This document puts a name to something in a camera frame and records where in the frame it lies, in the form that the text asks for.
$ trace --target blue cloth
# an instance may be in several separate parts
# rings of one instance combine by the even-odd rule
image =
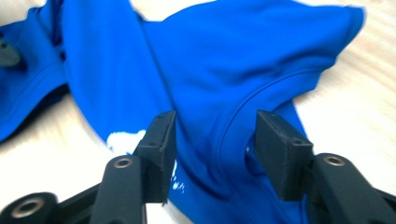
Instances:
[[[49,0],[0,28],[28,64],[0,69],[0,140],[63,84],[105,141],[176,110],[169,197],[192,221],[307,223],[304,202],[278,200],[252,154],[256,112],[303,132],[292,99],[316,87],[363,20],[360,8],[290,0],[219,0],[161,22],[127,0]]]

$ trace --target light wooden surface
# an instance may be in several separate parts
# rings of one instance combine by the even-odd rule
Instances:
[[[22,20],[29,6],[44,2],[1,0],[0,24]],[[396,1],[303,2],[356,4],[367,13],[363,30],[317,89],[295,99],[315,152],[347,157],[374,187],[396,195]],[[0,144],[0,210],[32,192],[72,197],[98,183],[112,157],[66,95]],[[149,205],[148,221],[187,219],[172,205]]]

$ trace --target wooden table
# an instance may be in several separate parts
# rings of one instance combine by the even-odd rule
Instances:
[[[28,7],[44,2],[2,0],[0,24],[22,20]],[[317,89],[295,99],[314,150],[347,157],[374,187],[396,195],[396,1],[304,2],[357,4],[367,13],[363,30]],[[72,197],[101,181],[112,157],[66,95],[0,144],[0,210],[32,192]],[[172,204],[149,205],[148,221],[188,223]]]

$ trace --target white print on fabric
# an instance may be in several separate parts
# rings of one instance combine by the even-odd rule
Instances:
[[[185,185],[183,182],[177,181],[176,169],[177,169],[177,161],[175,160],[174,171],[172,173],[172,178],[171,178],[171,181],[173,182],[172,189],[173,190],[181,190],[181,193],[184,193]]]
[[[145,134],[146,130],[138,133],[111,133],[107,138],[107,147],[116,155],[132,154]]]
[[[202,3],[216,0],[129,0],[134,10],[145,21],[164,21],[166,18],[183,10]]]

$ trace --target blue fabric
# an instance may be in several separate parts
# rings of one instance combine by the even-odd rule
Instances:
[[[316,87],[362,23],[360,8],[290,0],[219,0],[161,22],[143,21],[127,0],[48,1],[26,21],[0,28],[32,60],[22,76],[56,80],[30,91],[34,100],[0,95],[0,137],[64,83],[105,141],[176,110],[169,197],[192,221],[307,223],[304,202],[278,200],[252,155],[256,112],[275,111],[304,132],[291,100]],[[52,61],[56,69],[46,75]],[[0,70],[5,77],[15,76]],[[31,88],[28,79],[20,91]],[[0,85],[13,91],[15,84]],[[12,107],[21,102],[30,106]]]

